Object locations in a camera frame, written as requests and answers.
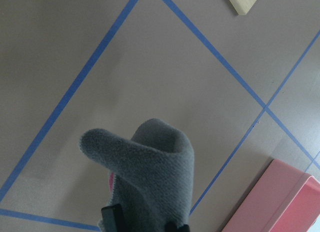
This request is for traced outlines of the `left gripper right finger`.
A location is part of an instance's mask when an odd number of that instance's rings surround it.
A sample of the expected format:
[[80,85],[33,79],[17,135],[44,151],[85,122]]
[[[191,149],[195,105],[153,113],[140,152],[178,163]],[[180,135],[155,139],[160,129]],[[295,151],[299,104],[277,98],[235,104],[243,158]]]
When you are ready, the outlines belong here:
[[174,222],[168,222],[164,227],[165,232],[190,232],[188,225],[177,226]]

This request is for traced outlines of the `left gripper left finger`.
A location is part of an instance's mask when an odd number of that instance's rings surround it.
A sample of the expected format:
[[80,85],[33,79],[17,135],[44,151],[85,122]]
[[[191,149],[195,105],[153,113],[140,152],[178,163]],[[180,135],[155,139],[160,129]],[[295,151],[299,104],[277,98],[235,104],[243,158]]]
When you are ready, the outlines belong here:
[[102,223],[106,232],[123,231],[123,212],[120,204],[101,209]]

